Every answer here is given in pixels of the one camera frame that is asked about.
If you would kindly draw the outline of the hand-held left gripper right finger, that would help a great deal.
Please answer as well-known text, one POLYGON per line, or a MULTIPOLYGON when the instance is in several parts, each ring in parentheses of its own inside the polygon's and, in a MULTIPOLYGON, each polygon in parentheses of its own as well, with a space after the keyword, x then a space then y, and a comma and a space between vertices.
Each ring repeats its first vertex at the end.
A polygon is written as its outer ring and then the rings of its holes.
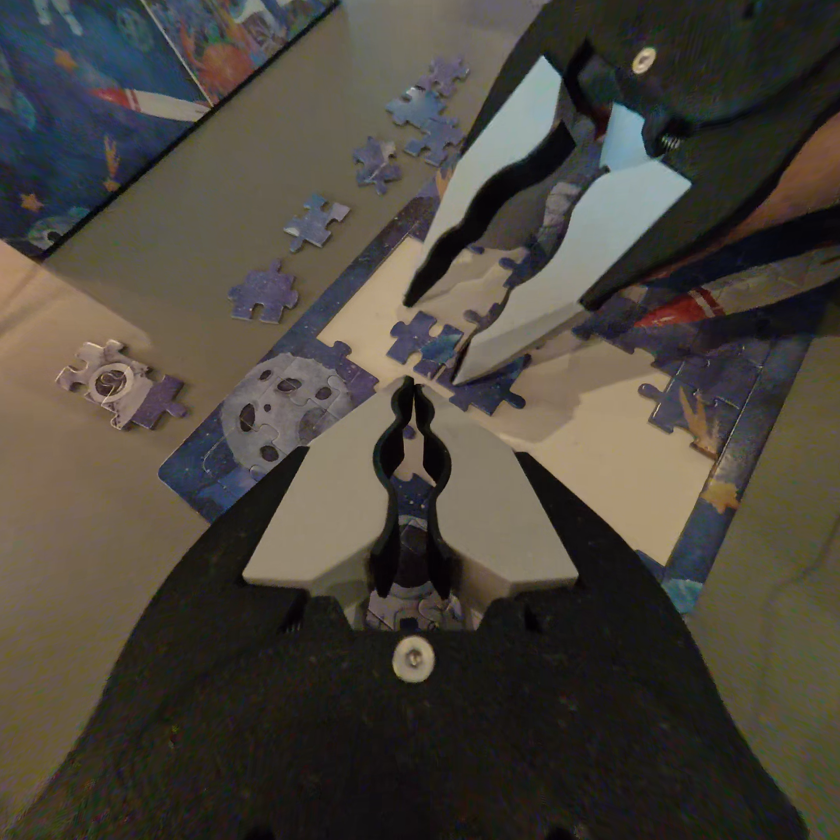
POLYGON ((427 509, 427 569, 441 596, 485 610, 579 579, 517 454, 424 385, 415 388, 427 509))

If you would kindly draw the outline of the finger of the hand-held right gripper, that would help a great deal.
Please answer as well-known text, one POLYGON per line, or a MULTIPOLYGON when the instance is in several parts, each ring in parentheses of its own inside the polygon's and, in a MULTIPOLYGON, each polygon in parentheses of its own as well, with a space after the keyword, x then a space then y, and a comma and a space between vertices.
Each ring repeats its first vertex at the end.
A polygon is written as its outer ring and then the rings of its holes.
POLYGON ((501 209, 555 173, 576 142, 558 106, 564 79, 540 56, 459 158, 423 243, 403 305, 428 296, 501 209))
POLYGON ((584 294, 688 192, 689 180, 648 155, 643 126, 639 113, 612 105, 600 159, 606 173, 582 193, 553 257, 472 336, 455 384, 488 375, 583 316, 584 294))

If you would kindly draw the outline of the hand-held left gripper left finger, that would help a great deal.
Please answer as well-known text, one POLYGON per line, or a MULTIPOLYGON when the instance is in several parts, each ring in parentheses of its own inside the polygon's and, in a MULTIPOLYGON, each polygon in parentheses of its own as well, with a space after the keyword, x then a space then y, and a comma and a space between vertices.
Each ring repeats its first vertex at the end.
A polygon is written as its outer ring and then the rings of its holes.
POLYGON ((393 487, 375 465, 380 441, 402 433, 414 382, 399 377, 304 448, 304 457, 248 563, 250 585, 360 603, 374 587, 371 552, 396 512, 393 487))

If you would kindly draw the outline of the space jigsaw puzzle board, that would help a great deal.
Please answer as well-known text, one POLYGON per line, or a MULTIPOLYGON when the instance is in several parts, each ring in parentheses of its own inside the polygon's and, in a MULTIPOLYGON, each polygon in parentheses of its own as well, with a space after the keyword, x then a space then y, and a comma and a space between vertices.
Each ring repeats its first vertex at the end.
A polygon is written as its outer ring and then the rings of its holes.
MULTIPOLYGON (((430 308, 403 314, 374 306, 374 286, 384 282, 392 257, 409 256, 422 243, 438 200, 424 189, 323 292, 196 431, 161 467, 161 480, 208 522, 216 520, 275 464, 307 445, 370 398, 396 365, 386 357, 397 322, 416 312, 462 331, 458 350, 495 320, 499 295, 537 273, 543 247, 524 255, 491 256, 491 298, 453 314, 450 323, 430 308)), ((734 516, 733 503, 749 483, 766 438, 781 411, 804 352, 823 313, 828 286, 838 281, 838 209, 830 208, 758 232, 676 270, 651 285, 625 291, 601 309, 537 347, 511 390, 525 397, 521 410, 501 405, 492 416, 536 419, 549 398, 571 397, 571 363, 584 350, 606 361, 649 356, 651 371, 667 382, 639 385, 651 402, 647 420, 661 434, 681 428, 691 446, 714 461, 698 502, 666 563, 641 552, 678 612, 690 613, 734 516)), ((438 385, 449 398, 450 393, 438 385)))

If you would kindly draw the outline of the joined planet puzzle pieces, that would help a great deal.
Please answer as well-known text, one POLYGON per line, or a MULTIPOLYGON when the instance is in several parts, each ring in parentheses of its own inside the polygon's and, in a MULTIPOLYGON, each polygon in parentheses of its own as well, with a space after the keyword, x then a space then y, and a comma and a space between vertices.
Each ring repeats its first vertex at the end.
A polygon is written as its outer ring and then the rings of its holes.
POLYGON ((463 412, 475 408, 492 416, 503 404, 522 410, 527 401, 525 397, 513 392, 511 387, 515 385, 520 374, 528 369, 531 361, 531 354, 525 353, 499 370, 462 385, 453 383, 453 368, 447 366, 435 382, 450 393, 449 402, 463 412))

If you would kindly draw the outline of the blue teal puzzle piece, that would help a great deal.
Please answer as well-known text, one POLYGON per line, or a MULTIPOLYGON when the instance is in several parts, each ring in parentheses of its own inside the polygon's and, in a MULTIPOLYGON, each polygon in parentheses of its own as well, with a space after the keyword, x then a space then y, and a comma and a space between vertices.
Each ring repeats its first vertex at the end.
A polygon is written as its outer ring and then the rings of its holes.
POLYGON ((431 330, 436 318, 424 311, 414 314, 410 322, 397 322, 391 329, 392 346, 385 353, 386 357, 399 364, 407 364, 410 358, 418 354, 418 361, 413 370, 428 380, 438 374, 454 359, 464 334, 456 327, 445 324, 432 335, 431 330))

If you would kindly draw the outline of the person's right hand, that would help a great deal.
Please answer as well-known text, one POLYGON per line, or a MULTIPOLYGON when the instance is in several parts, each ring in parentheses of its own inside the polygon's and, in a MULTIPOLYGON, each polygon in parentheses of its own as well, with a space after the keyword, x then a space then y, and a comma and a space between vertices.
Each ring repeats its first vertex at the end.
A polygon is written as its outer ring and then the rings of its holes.
POLYGON ((696 253, 702 257, 766 228, 837 205, 839 201, 839 115, 833 115, 804 143, 776 187, 738 225, 696 253))

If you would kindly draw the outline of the row of puzzle pieces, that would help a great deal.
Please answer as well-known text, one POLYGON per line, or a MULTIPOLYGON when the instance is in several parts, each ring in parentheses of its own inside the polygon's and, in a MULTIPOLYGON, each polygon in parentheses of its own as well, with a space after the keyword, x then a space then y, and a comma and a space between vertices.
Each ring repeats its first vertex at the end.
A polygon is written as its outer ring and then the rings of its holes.
POLYGON ((150 363, 214 407, 439 170, 385 108, 392 72, 288 51, 46 266, 142 333, 150 363))

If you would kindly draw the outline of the illustrated animal puzzle box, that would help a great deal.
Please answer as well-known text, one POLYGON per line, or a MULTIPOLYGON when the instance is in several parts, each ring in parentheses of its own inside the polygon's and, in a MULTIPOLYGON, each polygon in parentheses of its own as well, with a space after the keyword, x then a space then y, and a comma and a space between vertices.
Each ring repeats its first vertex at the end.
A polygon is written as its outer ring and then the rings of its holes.
POLYGON ((44 259, 336 6, 2 1, 2 241, 44 259))

